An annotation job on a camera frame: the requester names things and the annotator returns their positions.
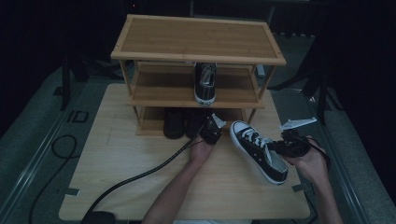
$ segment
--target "black sneaker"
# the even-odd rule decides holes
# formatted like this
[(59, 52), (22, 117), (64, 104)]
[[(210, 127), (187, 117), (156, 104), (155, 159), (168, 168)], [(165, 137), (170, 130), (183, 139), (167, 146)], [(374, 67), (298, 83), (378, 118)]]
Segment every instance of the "black sneaker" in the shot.
[(196, 63), (194, 95), (195, 101), (200, 105), (211, 105), (215, 102), (215, 76), (217, 65), (215, 63)]
[(178, 139), (184, 135), (186, 126), (184, 124), (183, 108), (165, 108), (165, 119), (163, 134), (170, 139)]
[(211, 114), (212, 113), (209, 108), (192, 108), (187, 121), (186, 135), (189, 138), (193, 138), (204, 125), (207, 116)]
[(249, 124), (239, 120), (231, 125), (230, 136), (233, 143), (259, 165), (270, 183), (285, 183), (289, 169), (279, 155), (268, 150), (266, 144), (273, 141), (271, 138), (261, 137)]

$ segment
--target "black shoe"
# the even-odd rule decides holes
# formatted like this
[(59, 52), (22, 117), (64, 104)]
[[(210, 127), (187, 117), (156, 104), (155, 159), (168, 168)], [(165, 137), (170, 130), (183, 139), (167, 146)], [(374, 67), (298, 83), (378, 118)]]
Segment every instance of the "black shoe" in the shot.
[(183, 111), (183, 108), (165, 108), (163, 134), (167, 138), (178, 139), (184, 135), (186, 126)]
[(259, 165), (262, 174), (270, 183), (285, 183), (288, 166), (279, 155), (268, 150), (266, 144), (272, 142), (272, 139), (261, 137), (254, 128), (239, 120), (231, 125), (230, 136), (233, 143)]
[(186, 135), (193, 138), (201, 127), (204, 125), (207, 116), (210, 115), (210, 109), (192, 108), (187, 122)]
[(217, 65), (215, 63), (196, 63), (194, 76), (195, 101), (200, 105), (211, 105), (215, 102), (215, 76)]

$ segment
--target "shoe rack shelf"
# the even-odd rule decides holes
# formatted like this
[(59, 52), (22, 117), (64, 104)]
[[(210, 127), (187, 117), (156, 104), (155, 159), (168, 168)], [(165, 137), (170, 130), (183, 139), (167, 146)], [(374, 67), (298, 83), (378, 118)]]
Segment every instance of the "shoe rack shelf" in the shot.
[[(264, 109), (264, 90), (276, 66), (286, 64), (265, 22), (142, 15), (128, 15), (111, 57), (120, 60), (141, 135), (163, 135), (165, 107), (202, 107), (194, 99), (193, 62), (218, 64), (210, 107), (229, 125), (251, 122)], [(132, 80), (126, 60), (134, 60)], [(271, 65), (261, 89), (257, 64)]]

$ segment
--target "human arm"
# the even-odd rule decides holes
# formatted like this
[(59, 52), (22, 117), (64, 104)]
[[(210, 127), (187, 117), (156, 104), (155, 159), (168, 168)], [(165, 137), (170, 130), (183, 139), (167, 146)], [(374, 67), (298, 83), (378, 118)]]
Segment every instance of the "human arm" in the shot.
[[(318, 147), (318, 144), (311, 140), (310, 136), (307, 136), (307, 138), (311, 144)], [(303, 157), (283, 157), (283, 159), (295, 165), (300, 173), (312, 183), (317, 197), (317, 209), (320, 223), (343, 223), (343, 219), (341, 218), (332, 193), (328, 169), (323, 156), (311, 147), (308, 153)]]
[(183, 204), (189, 186), (201, 169), (213, 146), (198, 136), (191, 147), (190, 159), (183, 169), (171, 180), (147, 211), (142, 223), (173, 223)]

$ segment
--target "black cable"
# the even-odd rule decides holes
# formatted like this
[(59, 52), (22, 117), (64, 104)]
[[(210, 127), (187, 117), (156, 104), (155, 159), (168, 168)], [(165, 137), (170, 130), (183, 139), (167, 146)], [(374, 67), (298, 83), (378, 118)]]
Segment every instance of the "black cable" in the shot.
[[(313, 140), (314, 142), (316, 142), (318, 144), (318, 146), (320, 146), (320, 144), (318, 143), (317, 140), (313, 139), (313, 138), (308, 138), (310, 140)], [(330, 172), (330, 167), (331, 167), (331, 161), (330, 161), (330, 157), (319, 147), (315, 146), (314, 144), (309, 143), (309, 145), (315, 149), (316, 151), (318, 151), (320, 153), (320, 155), (322, 155), (323, 159), (326, 161), (326, 166), (327, 166), (327, 171)]]
[(311, 220), (308, 221), (308, 224), (313, 223), (315, 220), (318, 219), (318, 211), (315, 209), (315, 206), (312, 204), (311, 200), (309, 200), (308, 196), (304, 192), (305, 198), (308, 200), (309, 205), (311, 205), (312, 210), (314, 210), (315, 215), (311, 218)]
[[(74, 143), (73, 149), (72, 149), (72, 151), (70, 152), (70, 154), (69, 154), (67, 157), (59, 155), (59, 154), (56, 152), (56, 150), (55, 150), (55, 144), (56, 144), (60, 139), (65, 138), (65, 137), (70, 137), (70, 138), (73, 140), (73, 143)], [(55, 178), (55, 176), (61, 172), (61, 170), (66, 166), (66, 164), (67, 164), (70, 160), (75, 159), (75, 158), (79, 158), (79, 155), (73, 156), (73, 154), (76, 152), (76, 149), (77, 149), (77, 139), (76, 139), (75, 136), (70, 135), (70, 134), (65, 134), (65, 135), (62, 135), (62, 136), (60, 136), (60, 137), (57, 137), (57, 138), (52, 142), (52, 144), (51, 144), (52, 153), (53, 153), (56, 157), (58, 157), (58, 158), (60, 158), (60, 159), (65, 159), (65, 161), (64, 161), (64, 163), (58, 168), (58, 170), (55, 172), (55, 174), (52, 175), (52, 177), (49, 179), (49, 181), (47, 181), (47, 183), (46, 183), (45, 186), (40, 190), (40, 192), (35, 196), (35, 200), (33, 201), (32, 206), (30, 207), (30, 210), (29, 210), (29, 223), (30, 223), (30, 224), (33, 223), (33, 212), (34, 212), (34, 210), (35, 210), (35, 205), (37, 204), (38, 199), (40, 198), (41, 194), (44, 192), (44, 190), (47, 188), (47, 186), (50, 184), (50, 182), (52, 182), (53, 178)]]
[(329, 91), (327, 91), (327, 95), (329, 96), (329, 98), (332, 101), (332, 104), (335, 106), (335, 108), (337, 108), (338, 110), (341, 110), (341, 111), (345, 110), (343, 107), (341, 107), (339, 104), (337, 104), (337, 102), (335, 102), (334, 98), (332, 97), (332, 95), (330, 94)]
[(136, 176), (131, 177), (131, 178), (129, 178), (129, 179), (123, 180), (123, 181), (121, 181), (120, 183), (118, 183), (118, 184), (114, 185), (113, 187), (111, 187), (110, 189), (106, 190), (102, 195), (100, 195), (100, 196), (95, 200), (95, 202), (93, 202), (93, 204), (91, 205), (91, 207), (88, 209), (88, 211), (87, 211), (86, 214), (84, 215), (84, 218), (81, 220), (81, 223), (84, 223), (84, 220), (87, 218), (88, 214), (92, 213), (92, 212), (93, 212), (93, 209), (99, 204), (99, 202), (101, 202), (101, 201), (102, 201), (109, 193), (111, 193), (113, 190), (118, 189), (118, 188), (120, 188), (121, 186), (124, 186), (124, 185), (126, 185), (126, 184), (129, 184), (129, 183), (131, 183), (131, 182), (133, 182), (133, 181), (135, 181), (135, 180), (137, 180), (137, 179), (143, 178), (143, 177), (145, 177), (145, 176), (147, 176), (147, 175), (151, 175), (151, 174), (153, 174), (154, 172), (159, 171), (159, 170), (162, 169), (165, 165), (167, 165), (169, 162), (171, 162), (175, 157), (177, 157), (177, 156), (178, 156), (182, 151), (184, 151), (186, 148), (191, 147), (191, 146), (193, 146), (193, 145), (195, 145), (195, 144), (201, 143), (202, 141), (197, 142), (197, 143), (194, 143), (194, 144), (191, 145), (192, 141), (195, 140), (195, 138), (196, 138), (197, 135), (198, 135), (198, 134), (196, 134), (192, 139), (190, 139), (190, 141), (188, 141), (188, 142), (187, 142), (181, 149), (179, 149), (172, 157), (170, 157), (168, 160), (166, 160), (165, 162), (163, 162), (163, 163), (160, 164), (159, 166), (157, 166), (157, 167), (155, 167), (155, 168), (153, 168), (153, 169), (151, 169), (151, 170), (149, 170), (149, 171), (147, 171), (147, 172), (145, 172), (145, 173), (143, 173), (143, 174), (141, 174), (141, 175), (136, 175)]

